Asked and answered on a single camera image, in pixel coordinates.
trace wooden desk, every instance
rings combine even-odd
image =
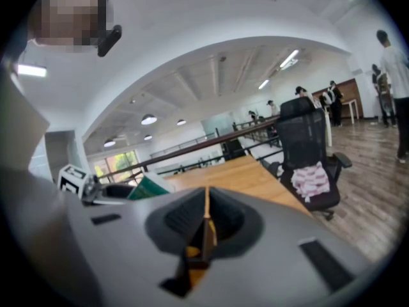
[[[245,156],[224,164],[193,169],[166,178],[176,190],[221,187],[289,206],[310,215],[308,210],[253,157]]]

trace office chair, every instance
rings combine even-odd
[[[352,166],[351,160],[341,152],[328,157],[325,148],[325,114],[316,109],[308,97],[296,98],[281,105],[281,115],[276,123],[282,143],[284,162],[281,184],[284,185],[311,212],[320,211],[329,221],[334,211],[329,208],[339,203],[337,181],[342,168]],[[291,183],[294,169],[316,165],[321,161],[327,172],[330,192],[311,197],[306,203]],[[277,178],[279,163],[274,162],[267,170]]]

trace black slot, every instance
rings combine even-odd
[[[353,280],[353,276],[317,240],[300,244],[300,248],[331,291],[339,290]]]
[[[118,214],[108,214],[103,216],[92,217],[91,221],[94,225],[101,225],[104,223],[115,221],[116,219],[121,218]]]

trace ceiling light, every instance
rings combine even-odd
[[[158,119],[156,117],[154,117],[151,114],[146,114],[145,116],[143,116],[142,118],[142,125],[149,125],[149,124],[153,124],[157,121]]]
[[[107,141],[105,141],[104,147],[108,148],[109,146],[115,145],[115,143],[116,143],[116,142],[115,142],[114,140],[108,139]]]
[[[258,87],[258,89],[261,90],[262,88],[264,88],[264,87],[267,85],[268,82],[270,82],[269,79],[265,80],[265,81],[263,82],[263,84]]]
[[[291,59],[287,65],[285,65],[284,67],[281,68],[281,70],[287,69],[291,66],[294,66],[296,63],[298,63],[298,59]]]
[[[282,62],[282,64],[280,65],[280,68],[283,68],[285,65],[287,65],[287,63],[293,59],[300,51],[299,50],[294,50],[287,58],[286,60],[284,60]]]
[[[21,75],[32,75],[39,77],[45,77],[47,75],[47,69],[45,67],[30,66],[24,64],[19,64],[17,72]]]

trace railing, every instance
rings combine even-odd
[[[109,177],[111,177],[111,176],[113,176],[113,175],[116,175],[116,174],[124,173],[124,172],[127,172],[127,171],[132,171],[132,170],[135,169],[135,168],[142,168],[144,171],[148,171],[148,166],[149,166],[149,165],[152,165],[152,164],[155,164],[155,163],[157,163],[157,162],[165,161],[165,160],[168,160],[168,159],[170,159],[170,158],[174,158],[174,157],[177,157],[177,156],[180,156],[180,155],[185,155],[185,154],[188,154],[189,152],[193,152],[193,151],[197,151],[197,150],[200,150],[200,149],[204,149],[204,148],[207,148],[207,147],[209,147],[209,146],[218,145],[218,144],[221,144],[221,143],[227,143],[228,141],[233,140],[233,139],[236,139],[236,138],[239,138],[240,136],[247,136],[247,135],[249,135],[249,134],[251,134],[251,133],[254,133],[254,132],[257,132],[257,131],[261,131],[261,130],[263,130],[263,129],[267,129],[268,127],[271,127],[271,126],[274,125],[276,119],[278,119],[277,116],[276,116],[276,117],[271,117],[271,118],[269,118],[268,120],[265,120],[264,122],[258,122],[258,124],[256,124],[256,125],[253,125],[253,126],[244,128],[244,129],[242,129],[242,130],[236,130],[236,131],[234,131],[234,132],[232,132],[232,133],[229,133],[229,134],[226,134],[226,135],[224,135],[224,136],[219,136],[219,137],[213,138],[213,139],[207,139],[206,141],[201,142],[201,143],[198,143],[197,145],[188,146],[188,147],[186,147],[186,148],[182,148],[182,149],[177,150],[177,151],[175,151],[175,152],[171,152],[171,153],[169,153],[169,154],[167,154],[167,155],[158,156],[158,157],[149,159],[149,160],[147,160],[147,161],[140,162],[139,164],[136,164],[136,165],[133,165],[133,166],[129,166],[129,167],[123,168],[123,169],[121,169],[121,170],[119,170],[119,171],[115,171],[115,172],[112,172],[112,173],[110,173],[110,174],[103,175],[103,176],[99,177],[99,179],[109,178]],[[254,148],[255,146],[262,145],[262,144],[269,143],[269,142],[273,142],[273,141],[277,141],[277,140],[278,140],[278,137],[271,138],[271,139],[268,139],[268,140],[266,140],[266,141],[264,141],[264,142],[257,143],[257,144],[254,145],[254,146],[250,146],[250,147],[247,147],[247,148],[243,148],[242,150],[250,151],[250,149],[251,149],[251,148]],[[281,151],[277,151],[277,152],[271,153],[270,155],[260,157],[260,158],[258,158],[258,160],[264,159],[264,158],[266,158],[266,157],[269,157],[269,156],[271,156],[271,155],[277,154],[277,153],[279,153],[279,152],[281,152]],[[199,161],[199,162],[196,163],[196,164],[202,164],[202,165],[203,165],[204,163],[209,163],[209,162],[211,162],[212,160],[220,159],[220,158],[226,158],[226,157],[229,157],[230,159],[232,159],[232,158],[234,158],[235,153],[237,153],[237,151],[235,151],[235,152],[228,151],[226,155],[218,156],[218,157],[216,157],[216,158],[212,158],[212,159],[209,159],[209,160],[207,160],[207,161]],[[187,168],[189,168],[189,167],[195,166],[196,164],[187,165],[187,166],[182,166],[182,167],[179,167],[179,168],[176,168],[176,169],[172,169],[172,170],[170,170],[170,171],[167,171],[166,173],[169,173],[169,172],[171,172],[171,171],[176,171],[176,170],[182,169],[182,168],[183,168],[183,169],[187,169]]]
[[[247,127],[251,127],[251,126],[254,126],[260,123],[264,123],[269,120],[275,120],[277,118],[278,116],[271,116],[268,118],[261,117],[261,118],[258,118],[257,120],[252,120],[250,122],[245,122],[245,123],[240,123],[240,124],[233,123],[233,130],[237,131],[237,130],[246,129]],[[247,134],[244,137],[247,139],[252,139],[253,141],[264,142],[268,139],[274,138],[275,136],[276,136],[275,129],[274,129],[274,126],[272,125],[272,126],[266,127],[265,129],[261,129],[259,131],[255,131],[250,134]],[[280,141],[271,142],[270,146],[271,145],[281,147]]]
[[[216,137],[215,133],[209,133],[206,134],[205,136],[201,136],[200,138],[194,139],[194,140],[190,140],[184,143],[181,143],[180,145],[176,145],[176,146],[172,146],[168,149],[159,151],[159,152],[155,152],[153,154],[151,154],[151,158],[156,158],[156,157],[160,157],[166,154],[170,154],[171,152],[176,152],[178,150],[181,150],[183,148],[187,148],[188,146],[194,146],[194,145],[198,145],[199,143],[205,142],[209,139],[213,139]]]

